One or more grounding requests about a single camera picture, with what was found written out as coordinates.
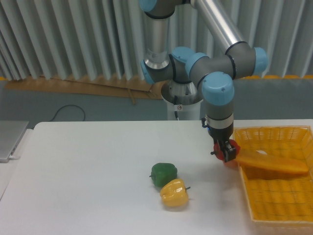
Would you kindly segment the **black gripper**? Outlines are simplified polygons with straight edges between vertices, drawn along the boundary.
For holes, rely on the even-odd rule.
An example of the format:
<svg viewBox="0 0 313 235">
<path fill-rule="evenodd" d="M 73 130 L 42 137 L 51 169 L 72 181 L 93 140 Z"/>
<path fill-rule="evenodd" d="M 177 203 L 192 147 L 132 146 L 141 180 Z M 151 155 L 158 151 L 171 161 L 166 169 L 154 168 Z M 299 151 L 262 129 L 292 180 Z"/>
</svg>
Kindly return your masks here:
<svg viewBox="0 0 313 235">
<path fill-rule="evenodd" d="M 224 157 L 224 162 L 232 161 L 236 158 L 237 155 L 237 148 L 236 142 L 234 140 L 230 140 L 230 136 L 233 133 L 233 123 L 227 125 L 225 128 L 216 129 L 206 122 L 206 118 L 201 119 L 201 125 L 203 128 L 206 128 L 208 134 L 212 137 L 214 146 L 221 146 L 221 141 L 224 143 L 222 144 L 222 153 Z"/>
</svg>

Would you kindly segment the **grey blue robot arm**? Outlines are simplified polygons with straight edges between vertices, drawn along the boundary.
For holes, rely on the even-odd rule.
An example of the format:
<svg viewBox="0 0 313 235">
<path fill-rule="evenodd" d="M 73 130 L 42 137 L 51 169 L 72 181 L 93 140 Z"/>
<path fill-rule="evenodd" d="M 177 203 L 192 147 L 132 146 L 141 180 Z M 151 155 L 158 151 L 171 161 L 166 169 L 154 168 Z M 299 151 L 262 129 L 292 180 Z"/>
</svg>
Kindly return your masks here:
<svg viewBox="0 0 313 235">
<path fill-rule="evenodd" d="M 141 0 L 148 18 L 148 45 L 141 69 L 145 80 L 154 84 L 173 80 L 193 83 L 206 106 L 202 126 L 213 138 L 213 154 L 224 162 L 232 161 L 239 148 L 230 139 L 233 134 L 233 80 L 262 73 L 268 66 L 264 49 L 250 47 L 218 0 L 191 0 L 218 42 L 224 55 L 210 58 L 188 47 L 167 50 L 169 19 L 183 0 Z"/>
</svg>

